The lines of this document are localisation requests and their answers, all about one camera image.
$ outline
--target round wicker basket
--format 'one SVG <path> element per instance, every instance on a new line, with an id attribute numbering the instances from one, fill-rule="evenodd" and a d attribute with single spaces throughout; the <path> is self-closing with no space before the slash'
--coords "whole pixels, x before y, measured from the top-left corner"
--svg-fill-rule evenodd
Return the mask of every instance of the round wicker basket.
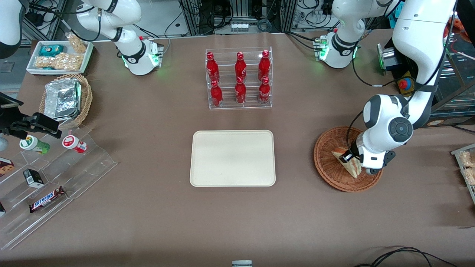
<path id="1" fill-rule="evenodd" d="M 57 77 L 56 80 L 65 79 L 65 78 L 76 78 L 79 83 L 81 84 L 81 114 L 74 119 L 76 125 L 80 125 L 85 119 L 87 114 L 89 113 L 89 108 L 91 107 L 92 103 L 92 90 L 91 86 L 89 85 L 88 81 L 84 76 L 81 74 L 65 74 Z M 39 104 L 39 111 L 43 113 L 45 111 L 45 99 L 46 99 L 46 91 L 43 93 L 43 97 L 41 98 L 41 103 Z M 59 129 L 68 128 L 69 125 L 61 125 Z"/>
<path id="2" fill-rule="evenodd" d="M 358 178 L 353 178 L 343 165 L 333 156 L 332 150 L 346 147 L 346 131 L 348 126 L 338 126 L 324 132 L 317 140 L 313 150 L 313 161 L 322 178 L 334 188 L 345 192 L 360 192 L 373 187 L 380 179 L 382 170 L 369 175 L 363 168 Z M 350 130 L 350 142 L 356 140 L 362 131 L 357 128 Z"/>

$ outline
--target acrylic stand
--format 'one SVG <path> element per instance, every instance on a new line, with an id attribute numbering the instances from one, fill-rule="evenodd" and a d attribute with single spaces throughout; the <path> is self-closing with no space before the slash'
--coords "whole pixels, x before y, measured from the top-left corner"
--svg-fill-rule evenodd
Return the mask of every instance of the acrylic stand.
<path id="1" fill-rule="evenodd" d="M 63 131 L 60 139 L 50 135 L 41 138 L 41 141 L 50 144 L 48 153 L 40 155 L 37 152 L 22 151 L 10 159 L 15 169 L 0 177 L 0 202 L 6 210 L 0 217 L 1 249 L 12 249 L 117 165 L 92 140 L 89 128 L 66 121 L 60 125 L 60 129 Z M 63 147 L 62 140 L 69 134 L 87 144 L 84 153 L 79 154 Z M 25 169 L 38 171 L 45 185 L 38 189 L 29 187 L 23 176 Z M 63 186 L 65 195 L 30 213 L 29 205 L 59 186 Z"/>
<path id="2" fill-rule="evenodd" d="M 257 101 L 259 96 L 259 86 L 261 82 L 257 78 L 259 61 L 262 57 L 262 51 L 269 50 L 269 60 L 271 62 L 269 70 L 269 85 L 271 90 L 269 93 L 269 101 L 265 104 L 260 104 Z M 213 52 L 214 59 L 218 63 L 219 68 L 219 87 L 223 92 L 223 105 L 217 107 L 213 105 L 211 100 L 211 80 L 206 71 L 206 53 Z M 244 61 L 247 65 L 247 78 L 244 84 L 246 85 L 246 102 L 238 104 L 236 102 L 236 93 L 234 86 L 236 86 L 236 73 L 234 65 L 236 63 L 236 53 L 244 53 Z M 208 90 L 208 105 L 211 110 L 219 109 L 240 109 L 240 108 L 270 108 L 272 107 L 272 47 L 259 48 L 223 48 L 223 49 L 206 49 L 205 53 L 205 75 Z"/>

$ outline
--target small box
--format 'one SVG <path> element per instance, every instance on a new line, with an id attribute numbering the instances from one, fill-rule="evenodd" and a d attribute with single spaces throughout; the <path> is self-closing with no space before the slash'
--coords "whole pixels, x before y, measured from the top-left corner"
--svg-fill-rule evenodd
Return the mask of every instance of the small box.
<path id="1" fill-rule="evenodd" d="M 5 208 L 2 206 L 2 204 L 0 203 L 0 217 L 2 217 L 7 211 L 5 210 Z"/>
<path id="2" fill-rule="evenodd" d="M 27 180 L 27 184 L 30 187 L 40 188 L 43 185 L 45 185 L 45 183 L 41 179 L 41 176 L 40 176 L 39 172 L 37 172 L 35 170 L 26 169 L 23 172 L 23 176 L 25 176 L 25 179 Z"/>
<path id="3" fill-rule="evenodd" d="M 0 158 L 0 177 L 12 171 L 15 168 L 11 160 Z"/>

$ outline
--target brown tablecloth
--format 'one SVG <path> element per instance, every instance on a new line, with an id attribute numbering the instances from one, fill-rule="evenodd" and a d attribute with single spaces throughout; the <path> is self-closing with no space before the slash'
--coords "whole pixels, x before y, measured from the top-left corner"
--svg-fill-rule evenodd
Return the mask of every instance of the brown tablecloth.
<path id="1" fill-rule="evenodd" d="M 392 79 L 379 73 L 376 53 L 390 35 L 375 30 L 361 42 L 355 63 L 368 82 Z M 259 46 L 274 53 L 274 107 L 210 111 L 205 49 Z M 173 39 L 163 67 L 146 76 L 132 75 L 113 43 L 95 47 L 87 76 L 94 99 L 84 124 L 119 164 L 13 250 L 0 251 L 1 260 L 11 260 L 2 266 L 226 267 L 237 259 L 256 267 L 353 266 L 397 245 L 475 264 L 474 204 L 450 155 L 473 143 L 472 135 L 417 130 L 380 182 L 362 193 L 332 188 L 315 169 L 318 136 L 349 124 L 372 95 L 394 87 L 369 87 L 351 67 L 316 62 L 284 34 Z M 52 79 L 26 74 L 24 113 L 37 111 Z M 231 129 L 274 133 L 274 186 L 190 185 L 193 134 Z M 17 143 L 9 139 L 6 156 Z M 403 258 L 406 266 L 424 263 L 408 255 L 388 261 Z"/>

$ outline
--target coca-cola bottle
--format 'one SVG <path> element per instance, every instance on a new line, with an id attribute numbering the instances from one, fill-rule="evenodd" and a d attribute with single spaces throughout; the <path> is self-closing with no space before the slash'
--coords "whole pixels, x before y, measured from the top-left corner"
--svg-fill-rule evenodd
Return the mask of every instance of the coca-cola bottle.
<path id="1" fill-rule="evenodd" d="M 216 79 L 211 80 L 211 100 L 213 102 L 213 106 L 223 105 L 223 92 L 218 86 L 218 81 Z"/>
<path id="2" fill-rule="evenodd" d="M 269 102 L 269 94 L 270 94 L 269 77 L 264 76 L 262 77 L 262 84 L 261 86 L 259 86 L 258 102 L 261 104 L 265 104 Z"/>
<path id="3" fill-rule="evenodd" d="M 246 86 L 244 85 L 244 79 L 241 76 L 236 77 L 236 102 L 238 104 L 244 104 L 246 101 Z"/>
<path id="4" fill-rule="evenodd" d="M 257 78 L 259 81 L 262 81 L 262 77 L 269 75 L 270 70 L 270 60 L 269 60 L 269 50 L 262 51 L 262 58 L 259 61 L 259 73 Z"/>
<path id="5" fill-rule="evenodd" d="M 236 71 L 236 77 L 243 77 L 244 81 L 246 80 L 246 63 L 244 62 L 244 53 L 238 52 L 236 55 L 237 61 L 234 65 L 234 70 Z"/>
<path id="6" fill-rule="evenodd" d="M 213 52 L 208 52 L 206 53 L 206 58 L 208 59 L 206 61 L 206 70 L 208 71 L 208 76 L 209 78 L 215 79 L 219 82 L 219 69 L 218 69 L 218 63 L 214 59 Z"/>

